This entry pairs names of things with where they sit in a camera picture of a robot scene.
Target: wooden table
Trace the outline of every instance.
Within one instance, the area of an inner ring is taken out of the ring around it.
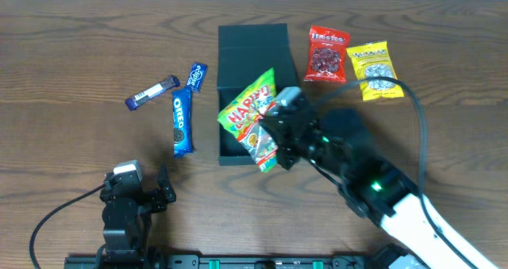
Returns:
[[[262,174],[217,164],[217,27],[286,22],[304,76],[311,24],[350,45],[388,40],[398,77],[429,123],[427,194],[443,217],[508,267],[506,0],[0,0],[0,267],[29,268],[30,235],[61,203],[122,161],[155,186],[167,163],[178,201],[154,216],[153,245],[205,255],[374,253],[392,240],[359,219],[304,163]],[[172,159],[171,94],[129,112],[123,101],[169,74],[209,65],[193,97],[196,151]],[[346,62],[349,80],[354,73]],[[338,85],[303,83],[317,97]],[[416,170],[418,122],[408,98],[355,106],[379,150]],[[98,195],[59,212],[37,236],[41,266],[103,244]]]

